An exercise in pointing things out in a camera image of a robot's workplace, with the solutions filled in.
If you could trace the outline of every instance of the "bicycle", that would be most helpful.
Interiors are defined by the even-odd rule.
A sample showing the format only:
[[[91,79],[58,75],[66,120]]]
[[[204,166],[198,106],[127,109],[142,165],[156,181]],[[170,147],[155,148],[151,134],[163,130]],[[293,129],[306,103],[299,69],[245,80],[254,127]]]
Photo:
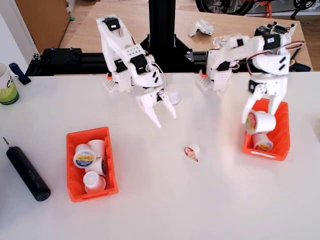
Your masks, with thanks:
[[[274,0],[195,0],[200,12],[230,15],[246,15],[255,3],[272,2]],[[294,19],[300,10],[305,10],[314,5],[316,0],[293,0],[296,8],[291,18]]]

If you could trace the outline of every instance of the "orange crate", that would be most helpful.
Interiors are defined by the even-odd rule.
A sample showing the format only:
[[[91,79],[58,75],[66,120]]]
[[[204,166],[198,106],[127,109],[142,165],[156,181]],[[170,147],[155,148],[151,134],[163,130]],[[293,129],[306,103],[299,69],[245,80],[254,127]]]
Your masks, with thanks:
[[[93,139],[100,139],[105,142],[105,169],[107,170],[107,175],[104,176],[104,178],[106,186],[105,189],[100,192],[86,193],[85,185],[83,183],[85,170],[83,168],[76,167],[73,158],[77,145],[86,144]],[[116,194],[118,192],[108,127],[71,132],[66,135],[66,187],[68,189],[70,199],[73,202],[86,201]]]
[[[262,98],[257,101],[253,110],[268,112],[269,99]],[[283,161],[290,149],[290,130],[289,130],[289,110],[288,103],[282,101],[275,113],[276,126],[267,136],[273,142],[271,151],[254,149],[252,135],[245,132],[242,151],[246,154],[259,156],[267,159]]]

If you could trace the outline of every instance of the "table surface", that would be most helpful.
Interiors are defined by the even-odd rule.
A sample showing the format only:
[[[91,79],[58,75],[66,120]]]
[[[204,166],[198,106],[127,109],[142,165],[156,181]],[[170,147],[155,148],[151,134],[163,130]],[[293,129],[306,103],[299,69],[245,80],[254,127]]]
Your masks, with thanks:
[[[86,53],[102,52],[101,38],[97,28],[96,19],[109,14],[116,14],[122,19],[137,43],[142,42],[150,32],[149,8],[147,6],[134,6],[124,3],[97,2],[87,17],[83,20],[78,30],[73,34],[66,47],[81,48]],[[189,28],[200,19],[208,21],[214,27],[214,36],[225,36],[240,33],[253,37],[257,27],[277,21],[285,26],[297,24],[292,41],[305,41],[299,21],[270,19],[263,17],[235,16],[196,11],[175,11],[175,33],[177,37],[194,51],[208,51],[213,48],[212,37],[197,34],[188,36]],[[297,62],[311,66],[307,46],[299,52]]]
[[[247,73],[233,74],[223,94],[200,90],[194,74],[168,74],[181,102],[177,119],[157,104],[162,129],[140,111],[134,93],[109,95],[103,76],[16,83],[18,102],[0,106],[1,137],[25,152],[52,194],[37,202],[0,144],[0,239],[319,239],[319,77],[289,75],[285,161],[241,152]],[[73,203],[66,135],[104,126],[119,193]],[[200,146],[199,162],[184,156],[190,143]]]

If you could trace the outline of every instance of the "screwdriver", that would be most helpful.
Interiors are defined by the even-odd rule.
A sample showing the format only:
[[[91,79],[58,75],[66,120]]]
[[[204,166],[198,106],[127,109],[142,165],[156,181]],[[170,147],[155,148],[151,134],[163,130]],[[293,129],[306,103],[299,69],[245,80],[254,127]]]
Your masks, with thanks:
[[[297,50],[295,50],[294,54],[292,55],[291,59],[290,59],[290,67],[289,70],[291,72],[310,72],[311,71],[311,67],[298,63],[296,61],[296,56],[299,53],[301,48],[298,48]]]
[[[51,191],[45,181],[41,178],[20,147],[11,146],[5,138],[3,139],[9,147],[6,151],[7,157],[34,198],[39,202],[46,200],[50,196]]]

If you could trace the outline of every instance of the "black vertical post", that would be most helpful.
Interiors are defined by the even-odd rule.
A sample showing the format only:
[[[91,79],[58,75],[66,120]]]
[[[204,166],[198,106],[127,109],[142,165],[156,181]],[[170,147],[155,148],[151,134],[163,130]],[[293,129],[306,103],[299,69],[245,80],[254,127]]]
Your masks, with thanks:
[[[149,0],[149,49],[153,55],[174,47],[175,12],[176,0]]]

